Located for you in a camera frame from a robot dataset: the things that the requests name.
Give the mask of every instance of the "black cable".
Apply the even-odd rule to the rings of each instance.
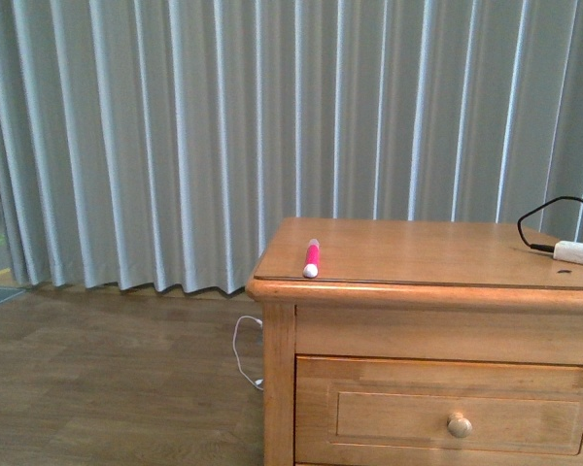
[[[578,202],[580,202],[580,203],[583,204],[583,199],[580,198],[580,197],[576,197],[576,196],[560,196],[560,197],[556,197],[555,199],[551,199],[550,201],[545,202],[540,207],[536,207],[531,212],[527,212],[526,214],[524,214],[523,216],[521,216],[518,219],[518,221],[516,222],[516,226],[518,226],[518,233],[521,235],[521,240],[523,240],[523,243],[525,243],[532,250],[542,250],[544,252],[554,252],[555,251],[555,246],[531,244],[529,241],[527,241],[527,239],[525,239],[525,234],[523,233],[523,226],[521,225],[521,223],[523,223],[523,220],[525,218],[527,218],[528,216],[532,216],[533,214],[535,214],[535,213],[541,211],[542,209],[544,209],[545,207],[548,207],[551,204],[553,204],[553,203],[555,203],[557,201],[562,201],[562,200],[578,201]]]

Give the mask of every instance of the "dresser top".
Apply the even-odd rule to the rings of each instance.
[[[530,229],[526,235],[531,243],[557,243]],[[320,242],[319,275],[304,279],[312,238]],[[530,250],[515,224],[286,218],[253,280],[578,290],[583,265]]]

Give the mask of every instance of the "wooden panel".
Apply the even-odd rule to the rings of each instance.
[[[583,464],[580,368],[299,356],[296,370],[300,462]],[[451,412],[469,437],[447,433]]]
[[[557,242],[530,229],[527,235],[534,243]],[[583,288],[583,266],[531,251],[514,224],[494,223],[287,218],[257,266],[255,278],[302,280],[311,238],[321,245],[320,274],[313,284]],[[561,269],[571,273],[558,274]]]
[[[263,306],[264,466],[293,464],[294,306]]]
[[[583,365],[583,316],[298,307],[303,354]]]
[[[406,307],[410,310],[462,309],[479,312],[583,315],[583,290],[490,288],[420,284],[338,283],[309,280],[251,279],[246,287],[257,301],[358,307]]]
[[[577,454],[581,447],[583,395],[467,390],[462,396],[463,390],[330,389],[332,442],[561,454]],[[472,424],[465,439],[454,438],[447,429],[453,413]]]

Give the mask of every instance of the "wooden floor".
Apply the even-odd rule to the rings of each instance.
[[[262,464],[246,300],[33,291],[0,305],[0,466]],[[261,377],[261,334],[238,349]]]

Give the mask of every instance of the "curtain fold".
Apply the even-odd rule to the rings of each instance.
[[[0,194],[32,284],[231,292],[284,216],[513,222],[583,195],[583,0],[0,1]]]

